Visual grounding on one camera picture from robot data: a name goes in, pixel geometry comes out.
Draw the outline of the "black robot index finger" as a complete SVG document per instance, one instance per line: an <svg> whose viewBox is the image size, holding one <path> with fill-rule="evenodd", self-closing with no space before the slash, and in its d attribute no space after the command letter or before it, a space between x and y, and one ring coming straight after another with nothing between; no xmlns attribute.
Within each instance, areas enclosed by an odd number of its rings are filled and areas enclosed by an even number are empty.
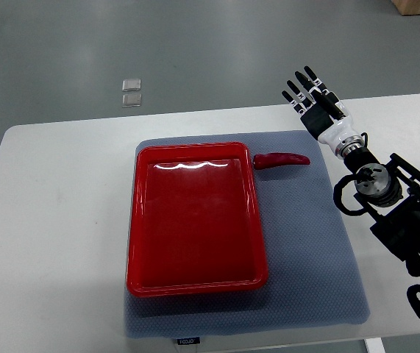
<svg viewBox="0 0 420 353"><path fill-rule="evenodd" d="M308 65L304 67L305 73L310 81L322 92L327 92L327 86L317 77L312 68Z"/></svg>

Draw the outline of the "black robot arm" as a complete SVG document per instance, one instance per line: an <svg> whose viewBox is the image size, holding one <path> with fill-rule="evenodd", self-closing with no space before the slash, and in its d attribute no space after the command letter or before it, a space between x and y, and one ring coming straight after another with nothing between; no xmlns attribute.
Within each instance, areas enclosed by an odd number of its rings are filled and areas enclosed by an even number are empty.
<svg viewBox="0 0 420 353"><path fill-rule="evenodd" d="M349 170L334 187L335 206L348 216L370 215L374 236L420 277L420 171L397 154L381 163L368 148L368 135L354 129L350 112L309 66L295 77L283 97Z"/></svg>

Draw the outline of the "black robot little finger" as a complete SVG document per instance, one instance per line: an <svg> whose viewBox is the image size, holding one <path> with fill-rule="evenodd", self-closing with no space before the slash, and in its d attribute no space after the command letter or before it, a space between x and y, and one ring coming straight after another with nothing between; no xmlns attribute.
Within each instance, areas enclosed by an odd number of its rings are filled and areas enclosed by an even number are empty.
<svg viewBox="0 0 420 353"><path fill-rule="evenodd" d="M305 114L305 106L302 103L299 103L297 100L295 100L286 90L282 91L282 96L299 115Z"/></svg>

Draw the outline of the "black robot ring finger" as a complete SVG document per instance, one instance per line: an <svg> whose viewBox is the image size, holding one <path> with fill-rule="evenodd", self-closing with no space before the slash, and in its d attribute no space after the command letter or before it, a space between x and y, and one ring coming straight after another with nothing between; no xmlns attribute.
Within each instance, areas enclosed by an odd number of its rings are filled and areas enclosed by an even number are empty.
<svg viewBox="0 0 420 353"><path fill-rule="evenodd" d="M299 99L301 104L303 104L305 107L311 107L313 105L313 102L308 97L306 97L303 92L301 92L295 83L293 83L291 80L288 80L287 85Z"/></svg>

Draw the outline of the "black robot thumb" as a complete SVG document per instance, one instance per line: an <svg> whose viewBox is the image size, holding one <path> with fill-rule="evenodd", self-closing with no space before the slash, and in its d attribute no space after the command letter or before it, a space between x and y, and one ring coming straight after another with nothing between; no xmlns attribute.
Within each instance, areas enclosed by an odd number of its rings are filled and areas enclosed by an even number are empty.
<svg viewBox="0 0 420 353"><path fill-rule="evenodd" d="M341 120L344 117L344 113L321 91L313 89L311 91L311 96L321 106L321 108L323 108L328 113L328 115L330 115L335 120Z"/></svg>

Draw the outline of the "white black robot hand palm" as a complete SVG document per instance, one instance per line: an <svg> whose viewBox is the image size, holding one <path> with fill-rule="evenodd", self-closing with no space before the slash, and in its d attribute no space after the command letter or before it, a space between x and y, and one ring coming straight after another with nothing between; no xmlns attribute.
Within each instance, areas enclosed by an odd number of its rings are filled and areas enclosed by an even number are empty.
<svg viewBox="0 0 420 353"><path fill-rule="evenodd" d="M363 137L353 129L350 112L333 92L328 92L326 98L341 112L339 119L333 118L318 102L312 102L303 93L299 98L305 107L300 114L301 122L319 143L329 146L337 158L345 158L355 149L363 148Z"/></svg>

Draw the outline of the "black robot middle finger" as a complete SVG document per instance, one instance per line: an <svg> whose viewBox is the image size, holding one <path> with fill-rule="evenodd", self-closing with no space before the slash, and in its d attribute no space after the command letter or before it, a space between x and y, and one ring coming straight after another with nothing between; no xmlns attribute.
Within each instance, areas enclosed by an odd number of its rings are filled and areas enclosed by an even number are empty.
<svg viewBox="0 0 420 353"><path fill-rule="evenodd" d="M302 85L302 87L315 99L318 98L320 90L308 79L303 73L296 71L295 77Z"/></svg>

